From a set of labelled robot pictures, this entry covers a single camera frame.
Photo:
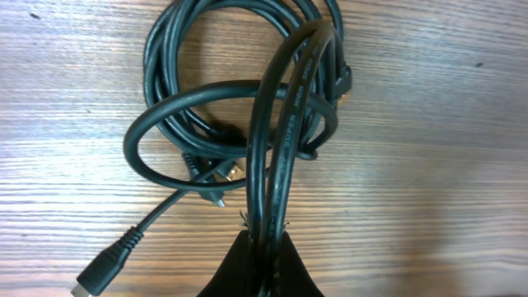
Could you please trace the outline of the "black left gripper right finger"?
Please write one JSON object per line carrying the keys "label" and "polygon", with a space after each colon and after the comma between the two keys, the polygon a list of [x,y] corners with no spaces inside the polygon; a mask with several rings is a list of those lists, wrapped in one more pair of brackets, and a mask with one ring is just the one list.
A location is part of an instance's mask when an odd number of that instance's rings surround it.
{"label": "black left gripper right finger", "polygon": [[274,296],[323,297],[287,232],[283,233],[281,239],[277,273]]}

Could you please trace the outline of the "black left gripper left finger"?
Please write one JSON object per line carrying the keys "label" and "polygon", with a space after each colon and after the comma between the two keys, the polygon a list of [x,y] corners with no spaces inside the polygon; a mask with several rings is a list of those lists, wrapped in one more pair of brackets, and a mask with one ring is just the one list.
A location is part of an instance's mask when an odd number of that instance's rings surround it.
{"label": "black left gripper left finger", "polygon": [[248,297],[252,293],[252,244],[241,231],[209,283],[197,297]]}

